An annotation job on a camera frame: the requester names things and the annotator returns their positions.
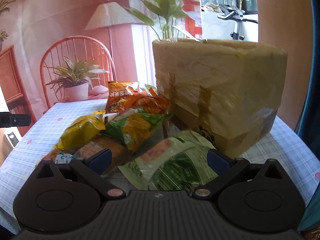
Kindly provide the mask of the orange snack packet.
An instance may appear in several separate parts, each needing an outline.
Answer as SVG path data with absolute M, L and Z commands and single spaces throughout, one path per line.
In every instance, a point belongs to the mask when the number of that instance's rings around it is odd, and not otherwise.
M 129 109 L 141 108 L 145 113 L 164 114 L 168 105 L 167 100 L 158 96 L 151 86 L 147 90 L 131 95 L 124 104 L 119 107 L 119 113 L 124 113 Z

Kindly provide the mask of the yellow snack bag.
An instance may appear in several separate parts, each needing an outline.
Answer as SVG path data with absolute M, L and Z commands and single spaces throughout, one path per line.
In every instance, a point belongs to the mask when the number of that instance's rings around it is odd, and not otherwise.
M 105 129 L 105 114 L 105 110 L 94 111 L 77 118 L 66 128 L 54 148 L 66 151 L 84 146 Z

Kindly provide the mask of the green white snack bag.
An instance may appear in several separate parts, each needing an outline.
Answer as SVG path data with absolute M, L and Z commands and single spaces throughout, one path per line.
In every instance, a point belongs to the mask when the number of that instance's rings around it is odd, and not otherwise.
M 182 131 L 160 141 L 119 169 L 139 190 L 192 193 L 218 177 L 207 162 L 207 153 L 213 147 L 199 133 Z

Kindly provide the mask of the small white blue packet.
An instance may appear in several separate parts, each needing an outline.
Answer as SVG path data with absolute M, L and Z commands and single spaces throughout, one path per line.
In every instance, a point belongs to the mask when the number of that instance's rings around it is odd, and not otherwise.
M 76 156 L 73 154 L 64 153 L 56 149 L 53 149 L 44 156 L 44 159 L 52 159 L 55 164 L 68 164 L 75 158 Z

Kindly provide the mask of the green orange snack bag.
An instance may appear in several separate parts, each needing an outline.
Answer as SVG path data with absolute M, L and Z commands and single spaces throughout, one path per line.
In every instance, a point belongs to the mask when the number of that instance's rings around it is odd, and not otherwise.
M 142 108 L 131 108 L 108 121 L 105 133 L 121 142 L 129 152 L 133 153 L 152 136 L 168 116 L 168 113 L 153 114 L 147 113 Z

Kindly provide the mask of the orange chip bag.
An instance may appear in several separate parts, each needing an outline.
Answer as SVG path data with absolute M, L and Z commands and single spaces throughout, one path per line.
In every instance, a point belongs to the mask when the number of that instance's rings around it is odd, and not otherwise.
M 106 104 L 106 113 L 118 113 L 123 110 L 125 102 L 139 92 L 139 82 L 108 81 L 109 96 Z

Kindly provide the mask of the black exercise bike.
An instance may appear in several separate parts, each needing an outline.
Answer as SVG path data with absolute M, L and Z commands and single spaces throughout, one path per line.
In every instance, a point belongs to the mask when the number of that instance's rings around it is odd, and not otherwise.
M 258 42 L 258 16 L 247 16 L 242 5 L 206 3 L 201 12 L 202 38 Z

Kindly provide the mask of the wooden door panel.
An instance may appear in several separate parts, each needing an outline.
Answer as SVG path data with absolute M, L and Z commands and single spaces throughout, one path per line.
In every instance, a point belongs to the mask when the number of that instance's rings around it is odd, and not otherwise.
M 292 129 L 300 120 L 309 86 L 313 26 L 310 0 L 257 0 L 259 42 L 287 52 L 278 116 Z

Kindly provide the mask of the brown biscuit packet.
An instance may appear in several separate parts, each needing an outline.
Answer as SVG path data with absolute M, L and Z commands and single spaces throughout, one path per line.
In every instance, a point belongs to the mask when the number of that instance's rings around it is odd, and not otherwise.
M 112 163 L 111 165 L 103 172 L 102 175 L 106 175 L 118 166 L 125 165 L 126 163 L 132 160 L 132 154 L 128 152 L 127 148 L 121 145 L 119 142 L 113 140 L 112 138 L 106 135 L 99 135 L 93 140 L 88 142 L 86 145 L 77 149 L 74 156 L 83 157 L 88 159 L 89 157 L 95 155 L 104 149 L 110 149 L 112 152 Z

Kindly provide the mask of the taped cardboard box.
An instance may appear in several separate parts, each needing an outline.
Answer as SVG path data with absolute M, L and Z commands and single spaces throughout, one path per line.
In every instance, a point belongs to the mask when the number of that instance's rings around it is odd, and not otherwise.
M 257 42 L 155 40 L 156 85 L 180 126 L 225 155 L 243 154 L 271 130 L 281 104 L 287 54 Z

